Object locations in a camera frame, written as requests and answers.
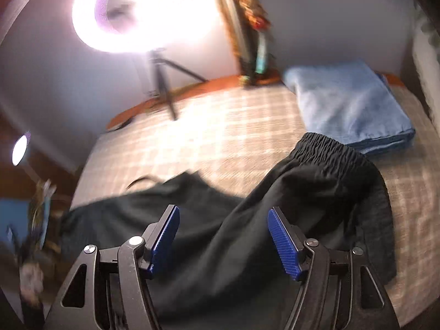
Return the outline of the checkered beige bed blanket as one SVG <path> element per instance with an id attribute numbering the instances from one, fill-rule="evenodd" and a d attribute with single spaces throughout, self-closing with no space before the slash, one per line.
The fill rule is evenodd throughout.
<path id="1" fill-rule="evenodd" d="M 374 157 L 395 225 L 397 275 L 386 289 L 405 325 L 439 298 L 439 137 L 413 93 L 391 89 L 416 129 L 409 147 Z M 245 197 L 305 132 L 296 96 L 282 85 L 211 92 L 177 109 L 177 121 L 157 110 L 102 134 L 72 206 L 150 187 L 143 176 L 168 180 L 188 170 Z"/>

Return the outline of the black pants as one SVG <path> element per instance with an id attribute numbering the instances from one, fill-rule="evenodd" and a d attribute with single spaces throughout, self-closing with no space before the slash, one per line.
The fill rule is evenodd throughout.
<path id="1" fill-rule="evenodd" d="M 298 286 L 285 273 L 268 231 L 270 208 L 325 247 L 363 247 L 381 283 L 395 278 L 392 207 L 375 165 L 351 147 L 306 133 L 245 198 L 182 173 L 145 191 L 100 200 L 62 220 L 63 258 L 94 244 L 117 247 L 165 208 L 180 227 L 159 276 L 149 283 L 164 329 L 282 329 Z"/>

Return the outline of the black tripod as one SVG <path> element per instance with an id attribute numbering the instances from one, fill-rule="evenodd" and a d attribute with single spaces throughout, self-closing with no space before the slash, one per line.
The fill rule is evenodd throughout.
<path id="1" fill-rule="evenodd" d="M 174 99 L 172 97 L 172 93 L 169 88 L 165 67 L 168 66 L 174 70 L 177 70 L 187 76 L 190 76 L 191 78 L 195 79 L 200 83 L 205 83 L 208 81 L 208 79 L 202 77 L 199 74 L 196 74 L 195 72 L 181 66 L 178 63 L 175 63 L 171 60 L 164 58 L 161 55 L 161 50 L 159 49 L 150 51 L 149 58 L 150 61 L 152 62 L 152 70 L 155 78 L 155 86 L 156 86 L 156 90 L 159 93 L 159 99 L 166 103 L 167 107 L 169 108 L 172 120 L 177 121 L 178 115 L 175 109 Z"/>

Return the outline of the orange wooden bed frame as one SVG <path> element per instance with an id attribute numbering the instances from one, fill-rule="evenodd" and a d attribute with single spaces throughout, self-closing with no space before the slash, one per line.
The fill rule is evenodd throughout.
<path id="1" fill-rule="evenodd" d="M 261 79 L 257 81 L 256 86 L 278 84 L 279 82 L 281 82 L 281 80 L 282 78 L 280 73 L 276 70 L 271 70 L 266 79 Z M 237 88 L 239 86 L 242 86 L 240 82 L 240 76 L 226 76 L 216 78 L 207 82 L 201 82 L 199 84 L 193 84 L 174 89 L 172 91 L 172 98 L 174 102 L 177 102 L 211 92 Z M 143 101 L 142 103 L 126 109 L 125 111 L 113 117 L 107 124 L 106 131 L 115 130 L 122 124 L 127 123 L 129 119 L 132 119 L 139 114 L 143 114 L 148 110 L 157 109 L 162 106 L 166 106 L 166 102 L 161 101 L 159 97 Z"/>

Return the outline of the small round desk lamp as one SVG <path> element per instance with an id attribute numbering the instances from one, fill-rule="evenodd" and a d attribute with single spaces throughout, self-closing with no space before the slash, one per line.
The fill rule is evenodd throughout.
<path id="1" fill-rule="evenodd" d="M 20 136 L 20 138 L 18 138 L 16 141 L 11 155 L 11 162 L 13 166 L 19 165 L 24 159 L 30 140 L 31 134 L 27 132 Z"/>

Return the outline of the blue chair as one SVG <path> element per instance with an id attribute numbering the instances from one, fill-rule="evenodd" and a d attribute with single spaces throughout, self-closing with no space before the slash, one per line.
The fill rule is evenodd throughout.
<path id="1" fill-rule="evenodd" d="M 34 223 L 35 217 L 28 219 L 28 208 L 31 204 L 29 200 L 17 200 L 11 198 L 1 198 L 1 242 L 14 250 L 13 233 L 16 240 L 21 244 L 28 235 L 28 228 L 40 229 L 41 234 L 38 241 L 38 248 L 42 249 L 48 229 L 51 201 L 46 200 L 43 204 L 43 220 L 40 226 Z"/>

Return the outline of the framed picture with garland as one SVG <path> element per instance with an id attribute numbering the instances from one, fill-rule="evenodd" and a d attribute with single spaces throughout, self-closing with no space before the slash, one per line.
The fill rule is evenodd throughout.
<path id="1" fill-rule="evenodd" d="M 271 53 L 271 22 L 260 0 L 216 0 L 242 86 L 277 83 L 281 76 Z"/>

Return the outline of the folded blue towel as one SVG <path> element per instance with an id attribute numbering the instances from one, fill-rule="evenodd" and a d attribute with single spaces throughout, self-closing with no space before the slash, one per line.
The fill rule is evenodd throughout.
<path id="1" fill-rule="evenodd" d="M 283 83 L 297 97 L 307 131 L 373 155 L 410 146 L 416 136 L 384 76 L 362 61 L 293 66 Z"/>

